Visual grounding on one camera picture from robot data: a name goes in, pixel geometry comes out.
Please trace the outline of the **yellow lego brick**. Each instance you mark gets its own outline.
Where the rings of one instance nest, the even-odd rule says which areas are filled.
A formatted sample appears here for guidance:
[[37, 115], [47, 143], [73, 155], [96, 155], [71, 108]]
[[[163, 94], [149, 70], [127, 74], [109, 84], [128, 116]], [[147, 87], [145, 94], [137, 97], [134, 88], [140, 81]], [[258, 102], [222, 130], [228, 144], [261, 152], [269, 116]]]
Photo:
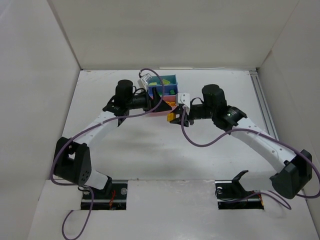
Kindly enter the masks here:
[[171, 113], [169, 113], [169, 114], [167, 115], [167, 121], [168, 121], [168, 122], [173, 121], [175, 118], [176, 118], [176, 114], [173, 113], [173, 112], [171, 112]]

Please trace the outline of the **light green square lego brick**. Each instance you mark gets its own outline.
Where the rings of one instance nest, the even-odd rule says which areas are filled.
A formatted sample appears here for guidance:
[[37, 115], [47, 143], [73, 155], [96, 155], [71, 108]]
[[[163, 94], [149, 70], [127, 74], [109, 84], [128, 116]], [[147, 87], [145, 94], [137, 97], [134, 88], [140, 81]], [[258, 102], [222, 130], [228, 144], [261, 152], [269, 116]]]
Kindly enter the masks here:
[[169, 80], [167, 80], [167, 79], [162, 79], [162, 83], [164, 84], [164, 85], [170, 85], [171, 84], [171, 82], [169, 81]]

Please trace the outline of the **yellow butterfly lego piece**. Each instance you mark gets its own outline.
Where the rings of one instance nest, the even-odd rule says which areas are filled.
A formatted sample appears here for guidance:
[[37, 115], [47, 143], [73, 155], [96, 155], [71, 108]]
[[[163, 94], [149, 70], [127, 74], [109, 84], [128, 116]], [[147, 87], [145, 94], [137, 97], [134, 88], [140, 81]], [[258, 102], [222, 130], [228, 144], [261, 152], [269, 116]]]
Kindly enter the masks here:
[[176, 107], [177, 106], [175, 102], [166, 101], [166, 103], [168, 105], [170, 105], [171, 107]]

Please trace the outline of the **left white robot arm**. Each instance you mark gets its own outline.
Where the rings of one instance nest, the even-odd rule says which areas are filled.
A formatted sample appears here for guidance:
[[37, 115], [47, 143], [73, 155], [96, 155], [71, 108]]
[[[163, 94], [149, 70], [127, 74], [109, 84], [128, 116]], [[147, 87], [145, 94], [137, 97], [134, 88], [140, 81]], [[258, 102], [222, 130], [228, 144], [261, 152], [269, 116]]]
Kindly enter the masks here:
[[165, 86], [152, 87], [151, 92], [134, 91], [133, 82], [118, 81], [115, 94], [99, 116], [83, 131], [71, 138], [61, 137], [54, 153], [51, 176], [66, 180], [68, 186], [92, 189], [107, 196], [112, 189], [112, 178], [92, 167], [91, 150], [126, 119], [132, 118], [131, 110], [142, 109], [144, 114], [165, 112], [171, 106], [164, 100]]

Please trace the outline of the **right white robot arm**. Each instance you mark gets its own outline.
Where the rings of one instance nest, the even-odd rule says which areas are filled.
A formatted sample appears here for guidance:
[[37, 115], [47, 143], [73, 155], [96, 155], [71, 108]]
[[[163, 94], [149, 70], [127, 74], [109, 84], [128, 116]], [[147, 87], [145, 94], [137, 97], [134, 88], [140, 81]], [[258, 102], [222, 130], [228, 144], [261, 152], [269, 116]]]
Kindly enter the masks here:
[[251, 191], [272, 191], [293, 199], [312, 178], [312, 156], [306, 150], [297, 151], [281, 144], [260, 129], [239, 108], [228, 105], [224, 91], [216, 84], [205, 85], [200, 104], [193, 104], [188, 93], [176, 95], [177, 108], [172, 124], [184, 129], [196, 120], [211, 119], [226, 134], [242, 141], [258, 153], [273, 168], [266, 172], [241, 171], [232, 180], [220, 181], [227, 187], [227, 198], [241, 198]]

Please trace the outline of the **pink container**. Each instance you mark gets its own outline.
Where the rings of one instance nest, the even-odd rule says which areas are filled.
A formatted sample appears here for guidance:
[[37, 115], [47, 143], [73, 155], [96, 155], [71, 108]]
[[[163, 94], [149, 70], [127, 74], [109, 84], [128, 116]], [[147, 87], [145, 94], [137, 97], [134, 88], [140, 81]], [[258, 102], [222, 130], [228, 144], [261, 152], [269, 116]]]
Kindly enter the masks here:
[[[163, 100], [164, 100], [165, 102], [176, 102], [176, 95], [163, 96]], [[169, 110], [169, 111], [164, 111], [164, 112], [151, 112], [151, 113], [149, 113], [149, 115], [152, 116], [152, 117], [165, 116], [165, 115], [171, 113], [173, 110], [175, 110], [176, 107], [177, 107], [177, 105], [174, 106], [174, 107], [171, 107], [171, 110]]]

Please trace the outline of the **dark blue container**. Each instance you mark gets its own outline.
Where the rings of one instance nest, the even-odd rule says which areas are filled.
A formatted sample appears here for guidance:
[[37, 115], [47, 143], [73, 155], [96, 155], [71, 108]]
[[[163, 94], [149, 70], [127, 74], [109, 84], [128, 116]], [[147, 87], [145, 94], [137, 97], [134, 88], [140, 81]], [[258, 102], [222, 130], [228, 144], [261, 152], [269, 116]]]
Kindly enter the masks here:
[[148, 94], [152, 97], [153, 96], [153, 89], [156, 89], [157, 93], [162, 96], [173, 96], [178, 93], [178, 85], [177, 84], [169, 84], [165, 85], [149, 85], [148, 86]]

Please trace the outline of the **light blue container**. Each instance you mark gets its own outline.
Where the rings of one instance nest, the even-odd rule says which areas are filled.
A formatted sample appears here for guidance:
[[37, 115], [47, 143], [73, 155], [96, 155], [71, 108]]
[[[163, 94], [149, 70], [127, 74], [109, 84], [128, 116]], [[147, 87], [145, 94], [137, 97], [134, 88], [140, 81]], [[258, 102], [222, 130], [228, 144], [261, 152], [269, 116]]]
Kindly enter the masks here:
[[160, 77], [152, 76], [148, 80], [149, 86], [161, 86], [162, 84], [164, 84], [165, 86], [173, 86], [177, 85], [178, 82], [175, 75], [161, 75]]

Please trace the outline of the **aluminium rail right side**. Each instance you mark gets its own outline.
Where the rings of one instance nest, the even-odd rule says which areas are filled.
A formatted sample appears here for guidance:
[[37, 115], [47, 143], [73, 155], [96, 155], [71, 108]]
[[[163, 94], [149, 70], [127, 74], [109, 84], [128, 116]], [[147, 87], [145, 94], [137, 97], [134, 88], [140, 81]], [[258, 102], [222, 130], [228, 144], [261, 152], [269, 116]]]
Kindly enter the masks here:
[[255, 94], [257, 97], [257, 101], [258, 101], [258, 104], [260, 107], [260, 111], [262, 114], [262, 118], [264, 121], [266, 132], [270, 136], [272, 136], [278, 140], [279, 139], [278, 134], [277, 134], [277, 131], [276, 131], [273, 119], [272, 119], [272, 115], [269, 110], [269, 106], [268, 106], [268, 103], [267, 103], [267, 100], [266, 100], [266, 97], [265, 97], [265, 94], [264, 94], [264, 91], [263, 91], [263, 88], [262, 88], [262, 85], [261, 85], [261, 82], [259, 79], [258, 72], [256, 70], [250, 70], [249, 76], [251, 77], [251, 81], [252, 81], [253, 88], [254, 88], [254, 91], [255, 91]]

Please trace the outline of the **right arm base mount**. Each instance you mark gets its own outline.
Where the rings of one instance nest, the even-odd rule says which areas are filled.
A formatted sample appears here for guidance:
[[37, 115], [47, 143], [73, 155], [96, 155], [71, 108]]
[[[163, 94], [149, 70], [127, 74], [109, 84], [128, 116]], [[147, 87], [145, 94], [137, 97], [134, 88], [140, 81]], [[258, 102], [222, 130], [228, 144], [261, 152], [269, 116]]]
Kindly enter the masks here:
[[246, 191], [240, 179], [248, 170], [243, 170], [231, 180], [216, 180], [215, 196], [219, 210], [263, 210], [264, 204], [260, 194]]

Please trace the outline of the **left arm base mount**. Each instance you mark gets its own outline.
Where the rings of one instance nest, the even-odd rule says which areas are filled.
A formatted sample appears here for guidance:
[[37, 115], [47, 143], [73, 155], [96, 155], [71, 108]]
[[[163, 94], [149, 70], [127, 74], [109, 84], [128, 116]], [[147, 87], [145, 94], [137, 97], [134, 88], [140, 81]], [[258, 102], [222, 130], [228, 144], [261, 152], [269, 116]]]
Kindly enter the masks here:
[[[81, 210], [89, 210], [92, 202], [92, 195], [88, 189], [78, 186], [77, 189], [81, 191]], [[100, 190], [92, 189], [94, 194], [93, 210], [106, 211], [122, 211], [127, 209], [127, 194], [128, 181], [127, 180], [113, 180], [110, 190], [104, 194]]]

